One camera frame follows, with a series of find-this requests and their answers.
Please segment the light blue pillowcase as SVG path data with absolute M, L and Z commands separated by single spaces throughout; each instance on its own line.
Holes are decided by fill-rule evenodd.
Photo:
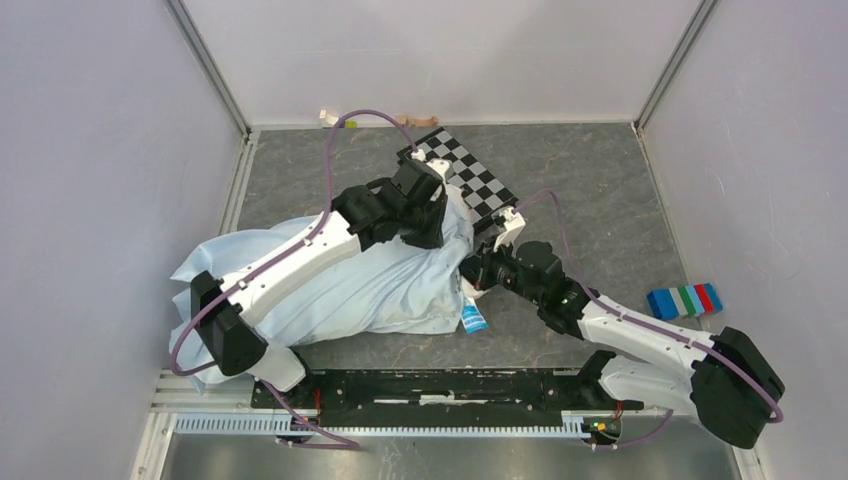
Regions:
M 454 332 L 465 304 L 459 265 L 471 252 L 473 225 L 460 188 L 447 189 L 442 223 L 444 243 L 419 249 L 395 238 L 343 260 L 284 298 L 258 325 L 282 362 L 260 377 L 288 375 L 296 363 L 292 347 L 360 333 L 440 335 Z M 207 271 L 215 277 L 247 266 L 281 246 L 314 222 L 297 217 L 268 229 L 249 229 L 206 240 L 171 274 L 182 289 L 172 302 L 181 320 L 169 341 L 175 343 L 192 318 L 190 281 Z

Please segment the white pillow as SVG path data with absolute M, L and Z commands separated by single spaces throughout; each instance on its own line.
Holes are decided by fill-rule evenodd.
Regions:
M 481 291 L 476 289 L 468 280 L 464 277 L 460 278 L 460 287 L 463 295 L 468 299 L 477 300 L 481 296 L 485 294 L 485 291 Z

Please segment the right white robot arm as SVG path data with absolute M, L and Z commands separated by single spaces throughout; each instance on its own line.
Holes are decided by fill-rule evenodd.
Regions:
M 482 248 L 459 271 L 474 291 L 501 287 L 533 304 L 554 332 L 600 345 L 577 382 L 591 408 L 615 399 L 691 415 L 741 449 L 785 418 L 785 385 L 746 333 L 669 326 L 627 308 L 567 275 L 547 242 Z

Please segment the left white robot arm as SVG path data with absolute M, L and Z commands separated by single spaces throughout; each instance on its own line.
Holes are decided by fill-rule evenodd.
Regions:
M 403 160 L 390 178 L 343 190 L 327 211 L 282 246 L 224 275 L 190 282 L 190 330 L 226 377 L 268 382 L 290 407 L 306 405 L 314 381 L 288 347 L 274 347 L 258 325 L 283 299 L 339 262 L 400 238 L 421 249 L 442 246 L 449 161 Z

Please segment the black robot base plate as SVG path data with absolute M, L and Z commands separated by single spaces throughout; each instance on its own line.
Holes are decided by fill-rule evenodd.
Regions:
M 575 369 L 316 370 L 284 395 L 322 427 L 553 427 L 564 411 L 638 411 Z

